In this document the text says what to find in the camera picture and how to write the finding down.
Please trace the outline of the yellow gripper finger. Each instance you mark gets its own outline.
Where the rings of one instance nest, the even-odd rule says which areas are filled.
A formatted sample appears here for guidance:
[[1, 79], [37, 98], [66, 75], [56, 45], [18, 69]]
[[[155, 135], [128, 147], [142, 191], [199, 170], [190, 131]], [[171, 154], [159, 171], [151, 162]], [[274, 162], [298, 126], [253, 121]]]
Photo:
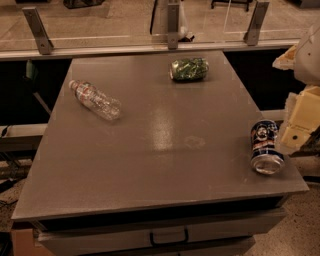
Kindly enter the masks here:
[[272, 66], [279, 70], [293, 70], [297, 46], [291, 46], [285, 53], [277, 57]]
[[300, 149], [320, 126], [320, 87], [306, 86], [299, 94], [289, 93], [280, 145]]

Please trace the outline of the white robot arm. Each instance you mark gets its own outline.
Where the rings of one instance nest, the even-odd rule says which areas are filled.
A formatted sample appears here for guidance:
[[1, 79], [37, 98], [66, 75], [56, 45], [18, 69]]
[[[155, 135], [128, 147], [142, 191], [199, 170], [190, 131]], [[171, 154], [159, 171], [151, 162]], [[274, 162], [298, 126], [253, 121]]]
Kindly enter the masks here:
[[290, 93], [285, 103], [285, 116], [276, 148], [285, 154], [298, 151], [320, 127], [320, 20], [272, 66], [293, 70], [294, 78], [306, 87], [298, 94]]

